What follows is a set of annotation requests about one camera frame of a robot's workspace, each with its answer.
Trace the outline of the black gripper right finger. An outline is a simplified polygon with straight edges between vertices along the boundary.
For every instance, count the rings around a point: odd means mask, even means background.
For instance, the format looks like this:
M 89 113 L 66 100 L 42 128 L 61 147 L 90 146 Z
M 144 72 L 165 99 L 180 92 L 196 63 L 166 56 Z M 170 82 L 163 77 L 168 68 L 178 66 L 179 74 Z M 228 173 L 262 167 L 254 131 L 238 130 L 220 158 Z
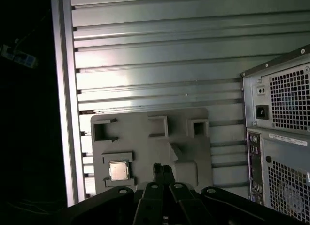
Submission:
M 304 225 L 288 215 L 259 205 L 217 187 L 206 187 L 200 193 L 176 182 L 172 168 L 162 167 L 163 182 L 169 186 L 186 225 Z

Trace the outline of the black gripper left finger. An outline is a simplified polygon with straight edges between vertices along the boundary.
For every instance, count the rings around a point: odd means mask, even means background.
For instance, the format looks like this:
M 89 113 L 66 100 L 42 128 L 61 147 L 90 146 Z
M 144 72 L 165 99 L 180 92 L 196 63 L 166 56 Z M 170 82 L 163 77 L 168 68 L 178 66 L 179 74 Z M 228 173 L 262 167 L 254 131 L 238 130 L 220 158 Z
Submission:
M 117 186 L 65 210 L 66 225 L 161 225 L 163 166 L 153 165 L 154 182 L 143 190 Z

